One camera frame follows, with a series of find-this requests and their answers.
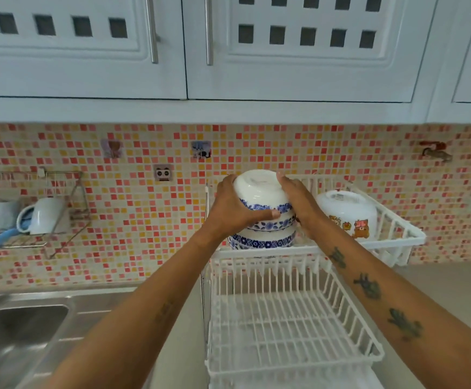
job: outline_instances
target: forearm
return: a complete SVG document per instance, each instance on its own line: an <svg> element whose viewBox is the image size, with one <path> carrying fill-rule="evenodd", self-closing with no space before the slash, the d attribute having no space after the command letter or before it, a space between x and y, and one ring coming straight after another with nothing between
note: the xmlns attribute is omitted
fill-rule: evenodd
<svg viewBox="0 0 471 389"><path fill-rule="evenodd" d="M221 240L201 229L58 367L47 388L140 388Z"/></svg>
<svg viewBox="0 0 471 389"><path fill-rule="evenodd" d="M428 389L471 387L471 329L325 216L315 241Z"/></svg>

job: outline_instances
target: stainless steel sink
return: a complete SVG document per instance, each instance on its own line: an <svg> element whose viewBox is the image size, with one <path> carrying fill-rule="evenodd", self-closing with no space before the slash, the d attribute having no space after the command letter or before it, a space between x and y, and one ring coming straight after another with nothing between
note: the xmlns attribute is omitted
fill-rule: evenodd
<svg viewBox="0 0 471 389"><path fill-rule="evenodd" d="M15 388L39 362L68 311L66 306L0 310L0 389Z"/></svg>
<svg viewBox="0 0 471 389"><path fill-rule="evenodd" d="M0 389L42 388L86 333L134 289L0 295Z"/></svg>

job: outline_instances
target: person's left hand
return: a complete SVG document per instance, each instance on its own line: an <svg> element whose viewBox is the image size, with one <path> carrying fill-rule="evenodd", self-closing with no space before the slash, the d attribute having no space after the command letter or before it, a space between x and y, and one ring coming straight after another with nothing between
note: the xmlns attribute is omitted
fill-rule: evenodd
<svg viewBox="0 0 471 389"><path fill-rule="evenodd" d="M220 241L259 221L274 220L281 216L278 210L250 210L239 200L233 188L237 175L226 176L217 185L214 204L203 224Z"/></svg>

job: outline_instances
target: bowl with cartoon print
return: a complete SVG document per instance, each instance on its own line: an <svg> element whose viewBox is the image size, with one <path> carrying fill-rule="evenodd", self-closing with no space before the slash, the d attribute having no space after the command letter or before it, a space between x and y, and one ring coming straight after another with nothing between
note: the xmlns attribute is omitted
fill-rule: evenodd
<svg viewBox="0 0 471 389"><path fill-rule="evenodd" d="M229 244L234 249L290 247L293 244L295 235L295 226L275 232L261 232L246 228L232 235Z"/></svg>
<svg viewBox="0 0 471 389"><path fill-rule="evenodd" d="M376 240L378 212L368 197L351 191L328 191L317 204L336 225L357 240Z"/></svg>
<svg viewBox="0 0 471 389"><path fill-rule="evenodd" d="M295 222L295 211L271 170L253 169L239 175L233 183L237 196L250 210L275 209L281 213L276 220L260 221L248 227L254 231L274 232Z"/></svg>

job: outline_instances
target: hand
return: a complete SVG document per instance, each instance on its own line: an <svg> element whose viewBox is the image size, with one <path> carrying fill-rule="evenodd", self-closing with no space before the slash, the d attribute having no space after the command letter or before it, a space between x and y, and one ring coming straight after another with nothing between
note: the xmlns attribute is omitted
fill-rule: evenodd
<svg viewBox="0 0 471 389"><path fill-rule="evenodd" d="M256 222L281 216L278 210L250 210L243 205L232 185L236 177L226 176L217 185L216 200L202 227L218 238L219 242Z"/></svg>
<svg viewBox="0 0 471 389"><path fill-rule="evenodd" d="M307 237L314 238L316 229L319 228L320 219L327 218L324 212L318 207L315 197L308 191L305 185L297 179L288 179L283 174L277 172L277 180L295 210L297 221Z"/></svg>

